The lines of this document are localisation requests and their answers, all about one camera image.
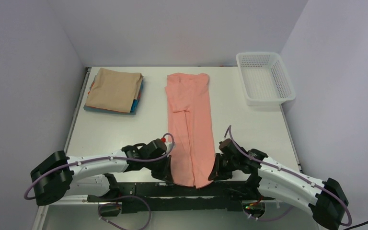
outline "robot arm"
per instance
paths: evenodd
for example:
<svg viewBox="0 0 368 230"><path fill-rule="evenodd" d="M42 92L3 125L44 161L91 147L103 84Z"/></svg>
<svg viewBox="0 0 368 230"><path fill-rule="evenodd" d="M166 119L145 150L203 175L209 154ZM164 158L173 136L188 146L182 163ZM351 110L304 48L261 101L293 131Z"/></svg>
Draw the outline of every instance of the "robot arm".
<svg viewBox="0 0 368 230"><path fill-rule="evenodd" d="M119 188L111 173L142 168L150 169L156 179L172 180L171 157L167 155L173 148L173 142L164 142L164 138L156 139L147 145L125 146L107 155L90 157L67 157L64 151L55 152L31 171L33 184L24 197L35 198L39 206L52 204L70 195L115 198L119 196ZM32 188L35 197L28 197Z"/></svg>
<svg viewBox="0 0 368 230"><path fill-rule="evenodd" d="M245 188L254 197L289 203L330 230L341 225L348 200L337 181L329 178L325 182L296 172L257 149L246 151L231 139L221 142L219 149L222 154L216 155L210 180L226 180L232 177L232 171L241 170L250 174Z"/></svg>

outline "pink fabric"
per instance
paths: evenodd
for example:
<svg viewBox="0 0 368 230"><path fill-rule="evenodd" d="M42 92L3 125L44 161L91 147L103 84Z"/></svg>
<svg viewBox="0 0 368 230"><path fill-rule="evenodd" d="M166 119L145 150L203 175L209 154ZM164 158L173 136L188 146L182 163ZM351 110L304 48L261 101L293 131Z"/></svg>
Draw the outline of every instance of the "pink fabric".
<svg viewBox="0 0 368 230"><path fill-rule="evenodd" d="M171 171L174 183L204 187L215 160L207 74L167 76L168 131L174 135Z"/></svg>

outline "pink garment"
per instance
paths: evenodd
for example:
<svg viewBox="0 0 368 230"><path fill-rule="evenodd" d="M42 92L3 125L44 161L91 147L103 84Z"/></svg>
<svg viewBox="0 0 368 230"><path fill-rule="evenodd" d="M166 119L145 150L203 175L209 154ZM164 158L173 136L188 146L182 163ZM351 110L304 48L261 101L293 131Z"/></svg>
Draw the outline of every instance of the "pink garment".
<svg viewBox="0 0 368 230"><path fill-rule="evenodd" d="M174 135L171 171L175 184L204 187L215 161L207 74L167 76L168 131Z"/></svg>

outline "red cloth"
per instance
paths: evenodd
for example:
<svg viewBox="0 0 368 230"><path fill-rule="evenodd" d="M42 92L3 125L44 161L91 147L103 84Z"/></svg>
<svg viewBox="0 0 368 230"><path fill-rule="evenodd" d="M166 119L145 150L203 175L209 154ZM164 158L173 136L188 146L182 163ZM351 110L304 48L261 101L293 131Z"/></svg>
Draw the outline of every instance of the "red cloth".
<svg viewBox="0 0 368 230"><path fill-rule="evenodd" d="M204 187L215 161L207 74L167 76L168 131L176 142L171 152L175 184Z"/></svg>

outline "stack of folded clothes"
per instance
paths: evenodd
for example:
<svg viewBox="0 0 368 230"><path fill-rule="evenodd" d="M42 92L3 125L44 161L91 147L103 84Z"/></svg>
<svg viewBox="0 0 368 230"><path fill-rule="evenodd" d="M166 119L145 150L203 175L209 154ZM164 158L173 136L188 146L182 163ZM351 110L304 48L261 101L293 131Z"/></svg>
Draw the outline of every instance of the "stack of folded clothes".
<svg viewBox="0 0 368 230"><path fill-rule="evenodd" d="M142 89L141 73L125 73L100 68L88 92L84 109L134 115Z"/></svg>

